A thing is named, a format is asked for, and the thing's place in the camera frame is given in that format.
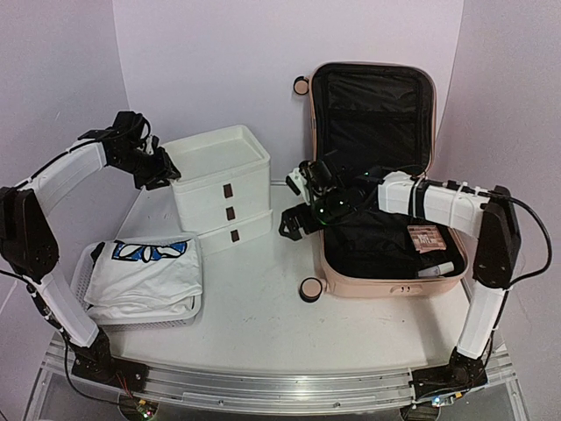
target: suitcase lid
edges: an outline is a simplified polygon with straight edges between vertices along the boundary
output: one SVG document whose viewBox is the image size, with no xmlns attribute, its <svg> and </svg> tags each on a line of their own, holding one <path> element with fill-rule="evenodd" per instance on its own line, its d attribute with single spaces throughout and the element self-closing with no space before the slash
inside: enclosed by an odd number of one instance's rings
<svg viewBox="0 0 561 421">
<path fill-rule="evenodd" d="M 373 157 L 373 165 L 412 175 L 432 162 L 436 96 L 421 70 L 327 63 L 309 81 L 316 156 L 339 150 Z M 302 80 L 295 81 L 302 93 Z"/>
</svg>

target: suitcase wheel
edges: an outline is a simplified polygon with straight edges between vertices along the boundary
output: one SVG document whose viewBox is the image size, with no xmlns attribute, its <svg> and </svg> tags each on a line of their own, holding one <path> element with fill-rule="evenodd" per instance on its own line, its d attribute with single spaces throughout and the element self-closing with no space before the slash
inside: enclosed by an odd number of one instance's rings
<svg viewBox="0 0 561 421">
<path fill-rule="evenodd" d="M 295 94 L 297 95 L 306 95 L 309 90 L 308 86 L 308 78 L 304 76 L 298 76 L 295 79 L 295 84 L 293 85 L 293 89 L 295 90 Z"/>
<path fill-rule="evenodd" d="M 315 303 L 323 292 L 323 284 L 317 278 L 306 278 L 300 284 L 298 293 L 306 303 Z"/>
</svg>

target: white backdrop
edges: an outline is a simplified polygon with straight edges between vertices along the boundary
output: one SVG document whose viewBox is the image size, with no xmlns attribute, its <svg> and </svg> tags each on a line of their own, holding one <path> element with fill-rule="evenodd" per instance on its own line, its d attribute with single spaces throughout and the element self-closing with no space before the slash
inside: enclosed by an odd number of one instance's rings
<svg viewBox="0 0 561 421">
<path fill-rule="evenodd" d="M 421 68 L 443 113 L 462 0 L 115 0 L 132 110 L 162 141 L 245 124 L 272 155 L 273 178 L 310 155 L 296 76 L 326 61 Z"/>
</svg>

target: pink suitcase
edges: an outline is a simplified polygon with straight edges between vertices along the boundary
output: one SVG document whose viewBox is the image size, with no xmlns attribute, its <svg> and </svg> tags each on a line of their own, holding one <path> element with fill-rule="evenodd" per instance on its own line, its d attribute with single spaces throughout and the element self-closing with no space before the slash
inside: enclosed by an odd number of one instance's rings
<svg viewBox="0 0 561 421">
<path fill-rule="evenodd" d="M 368 63 L 328 63 L 296 78 L 309 95 L 315 158 L 338 150 L 367 153 L 373 165 L 412 175 L 428 171 L 434 155 L 436 97 L 421 70 Z M 433 225 L 381 211 L 326 227 L 321 262 L 336 296 L 428 296 L 453 288 L 465 275 L 465 248 L 453 230 L 438 226 L 445 251 L 419 254 L 408 225 Z M 423 268 L 451 261 L 453 272 L 418 278 Z"/>
</svg>

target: white plastic basket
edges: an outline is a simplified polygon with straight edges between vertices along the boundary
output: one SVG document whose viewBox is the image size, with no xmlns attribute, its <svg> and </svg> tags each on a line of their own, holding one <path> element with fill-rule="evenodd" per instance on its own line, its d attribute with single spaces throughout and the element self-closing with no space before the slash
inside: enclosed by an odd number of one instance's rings
<svg viewBox="0 0 561 421">
<path fill-rule="evenodd" d="M 171 243 L 178 241 L 191 240 L 195 242 L 197 255 L 199 256 L 199 265 L 202 268 L 201 259 L 201 246 L 196 234 L 192 232 L 184 232 L 181 235 L 172 237 L 142 237 L 134 239 L 120 239 L 124 243 L 133 244 L 149 244 L 154 246 L 167 246 Z M 94 261 L 91 258 L 91 253 L 96 249 L 99 243 L 90 244 L 82 251 L 82 255 L 78 260 L 74 275 L 72 276 L 72 283 L 70 284 L 71 290 L 74 292 L 76 298 L 80 302 L 84 310 L 89 307 L 89 304 L 84 301 L 86 291 L 88 290 L 89 281 L 94 271 Z M 106 331 L 127 331 L 139 329 L 162 329 L 166 327 L 176 327 L 191 325 L 195 321 L 195 316 L 201 309 L 201 296 L 194 296 L 191 311 L 187 315 L 182 315 L 181 319 L 177 316 L 161 316 L 158 318 L 139 318 L 136 320 L 120 320 L 114 319 L 111 321 L 99 321 L 99 325 L 103 326 Z"/>
</svg>

